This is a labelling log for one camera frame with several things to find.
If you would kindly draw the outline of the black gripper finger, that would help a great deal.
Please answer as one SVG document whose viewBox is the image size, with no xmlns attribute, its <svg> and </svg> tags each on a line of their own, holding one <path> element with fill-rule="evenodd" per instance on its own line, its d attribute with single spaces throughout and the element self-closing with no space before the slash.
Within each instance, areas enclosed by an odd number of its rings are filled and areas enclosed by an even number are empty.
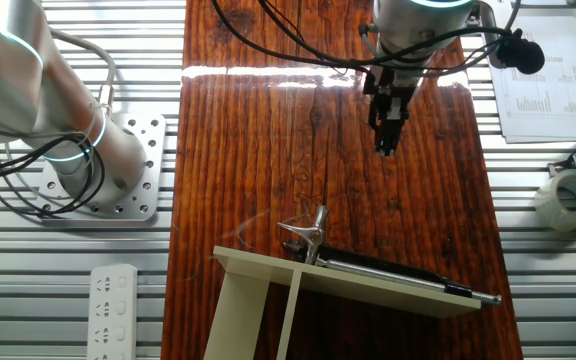
<svg viewBox="0 0 576 360">
<path fill-rule="evenodd" d="M 388 121 L 388 155 L 393 156 L 396 153 L 404 122 L 400 119 Z"/>
<path fill-rule="evenodd" d="M 388 153 L 388 122 L 385 120 L 379 120 L 375 125 L 375 150 L 378 153 Z"/>
</svg>

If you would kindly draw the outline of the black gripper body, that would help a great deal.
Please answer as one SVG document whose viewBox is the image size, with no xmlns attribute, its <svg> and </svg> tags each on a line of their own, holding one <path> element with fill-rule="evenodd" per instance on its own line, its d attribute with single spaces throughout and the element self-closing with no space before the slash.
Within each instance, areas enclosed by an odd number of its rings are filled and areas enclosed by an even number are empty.
<svg viewBox="0 0 576 360">
<path fill-rule="evenodd" d="M 376 125 L 383 120 L 407 121 L 408 104 L 419 80 L 416 71 L 371 66 L 363 85 L 363 94 L 370 97 L 368 124 Z"/>
</svg>

